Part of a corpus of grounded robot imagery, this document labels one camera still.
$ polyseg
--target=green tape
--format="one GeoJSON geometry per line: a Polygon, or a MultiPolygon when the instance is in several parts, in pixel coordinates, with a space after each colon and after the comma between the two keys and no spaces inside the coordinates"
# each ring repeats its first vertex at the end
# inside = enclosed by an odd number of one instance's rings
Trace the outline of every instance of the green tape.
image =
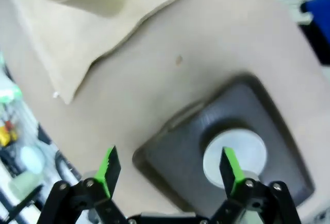
{"type": "Polygon", "coordinates": [[[94,176],[94,179],[97,180],[99,183],[101,183],[103,185],[105,193],[107,194],[108,197],[110,197],[110,192],[109,192],[108,185],[107,185],[107,182],[106,182],[106,179],[105,179],[105,173],[106,173],[106,171],[108,169],[108,166],[109,166],[109,156],[112,152],[112,149],[113,148],[108,149],[105,157],[102,160],[102,163],[101,163],[97,173],[94,176]]]}
{"type": "Polygon", "coordinates": [[[244,181],[245,175],[244,175],[244,172],[243,172],[243,170],[241,169],[241,167],[239,165],[239,162],[237,160],[237,157],[235,155],[234,150],[232,148],[225,147],[224,151],[225,151],[226,156],[229,160],[230,166],[233,170],[233,174],[234,174],[234,177],[235,177],[233,189],[232,189],[232,192],[231,192],[231,194],[233,194],[235,192],[236,186],[239,183],[241,183],[242,181],[244,181]]]}

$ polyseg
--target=beige cloth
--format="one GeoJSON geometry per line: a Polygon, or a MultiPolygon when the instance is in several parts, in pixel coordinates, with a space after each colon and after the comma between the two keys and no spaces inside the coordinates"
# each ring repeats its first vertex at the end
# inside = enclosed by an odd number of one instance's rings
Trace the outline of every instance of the beige cloth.
{"type": "Polygon", "coordinates": [[[242,71],[266,87],[314,180],[316,191],[299,207],[300,216],[307,220],[330,206],[330,86],[276,0],[173,3],[98,61],[71,105],[52,98],[48,74],[10,1],[0,0],[0,10],[0,45],[9,69],[63,153],[84,173],[98,168],[106,149],[117,145],[122,171],[114,199],[126,215],[177,211],[135,169],[133,153],[174,113],[242,71]]]}
{"type": "Polygon", "coordinates": [[[55,90],[68,104],[93,61],[173,1],[123,0],[123,7],[107,18],[50,0],[14,3],[55,90]]]}

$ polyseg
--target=table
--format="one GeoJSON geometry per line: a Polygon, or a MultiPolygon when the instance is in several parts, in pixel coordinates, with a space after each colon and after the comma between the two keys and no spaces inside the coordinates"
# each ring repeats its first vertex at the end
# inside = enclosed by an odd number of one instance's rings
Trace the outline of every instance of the table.
{"type": "Polygon", "coordinates": [[[330,87],[302,34],[276,0],[179,0],[148,19],[97,62],[70,105],[54,89],[17,21],[0,0],[0,45],[24,99],[83,173],[116,144],[122,172],[114,199],[126,215],[178,211],[133,166],[135,150],[182,107],[233,75],[255,74],[297,141],[315,181],[299,207],[309,218],[330,205],[330,87]]]}

